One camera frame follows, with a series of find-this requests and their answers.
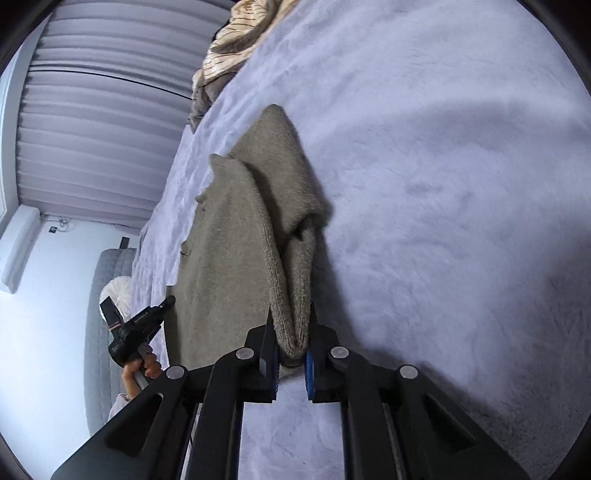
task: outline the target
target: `person's finger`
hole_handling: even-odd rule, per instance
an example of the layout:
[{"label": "person's finger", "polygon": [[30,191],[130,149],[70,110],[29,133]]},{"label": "person's finger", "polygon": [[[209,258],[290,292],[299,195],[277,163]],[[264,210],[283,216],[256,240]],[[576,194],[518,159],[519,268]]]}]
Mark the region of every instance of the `person's finger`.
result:
[{"label": "person's finger", "polygon": [[154,362],[149,368],[146,368],[146,375],[150,378],[156,378],[162,372],[162,365],[160,362]]},{"label": "person's finger", "polygon": [[141,359],[132,360],[131,362],[127,362],[123,367],[123,375],[126,377],[133,377],[134,373],[139,371],[139,368],[142,366]]},{"label": "person's finger", "polygon": [[153,353],[146,355],[144,357],[144,367],[146,367],[146,369],[150,368],[150,366],[156,363],[157,360],[158,358]]}]

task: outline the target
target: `blue gripper pad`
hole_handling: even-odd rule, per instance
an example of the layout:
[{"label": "blue gripper pad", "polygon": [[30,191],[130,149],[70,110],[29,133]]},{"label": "blue gripper pad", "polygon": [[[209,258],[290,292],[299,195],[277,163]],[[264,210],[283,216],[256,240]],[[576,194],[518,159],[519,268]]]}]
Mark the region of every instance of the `blue gripper pad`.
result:
[{"label": "blue gripper pad", "polygon": [[308,392],[308,400],[314,398],[314,359],[310,350],[306,351],[306,390]]}]

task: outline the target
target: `white pleated curtain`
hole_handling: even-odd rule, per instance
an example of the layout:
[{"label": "white pleated curtain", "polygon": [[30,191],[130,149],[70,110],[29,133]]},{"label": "white pleated curtain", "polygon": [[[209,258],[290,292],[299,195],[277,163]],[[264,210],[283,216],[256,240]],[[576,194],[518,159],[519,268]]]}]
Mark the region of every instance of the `white pleated curtain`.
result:
[{"label": "white pleated curtain", "polygon": [[21,99],[21,203],[141,228],[189,115],[191,77],[231,5],[63,2],[39,40]]}]

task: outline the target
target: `lavender fluffy blanket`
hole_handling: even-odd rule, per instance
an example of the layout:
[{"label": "lavender fluffy blanket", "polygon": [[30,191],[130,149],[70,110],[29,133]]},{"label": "lavender fluffy blanket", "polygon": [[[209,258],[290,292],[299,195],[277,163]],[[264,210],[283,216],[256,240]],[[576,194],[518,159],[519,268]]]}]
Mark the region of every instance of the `lavender fluffy blanket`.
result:
[{"label": "lavender fluffy blanket", "polygon": [[[515,0],[301,0],[186,128],[135,310],[176,281],[209,155],[270,103],[332,205],[320,321],[374,363],[424,369],[547,478],[591,410],[591,99],[558,44]],[[338,408],[301,377],[247,406],[241,479],[342,474]]]}]

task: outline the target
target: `white wall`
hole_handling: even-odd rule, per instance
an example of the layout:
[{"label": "white wall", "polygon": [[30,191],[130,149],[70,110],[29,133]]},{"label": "white wall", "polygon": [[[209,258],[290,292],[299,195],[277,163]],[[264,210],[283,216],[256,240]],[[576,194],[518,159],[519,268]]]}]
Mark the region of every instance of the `white wall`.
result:
[{"label": "white wall", "polygon": [[0,432],[34,480],[46,480],[89,437],[84,347],[90,285],[100,253],[122,236],[71,220],[42,223],[18,290],[0,291]]}]

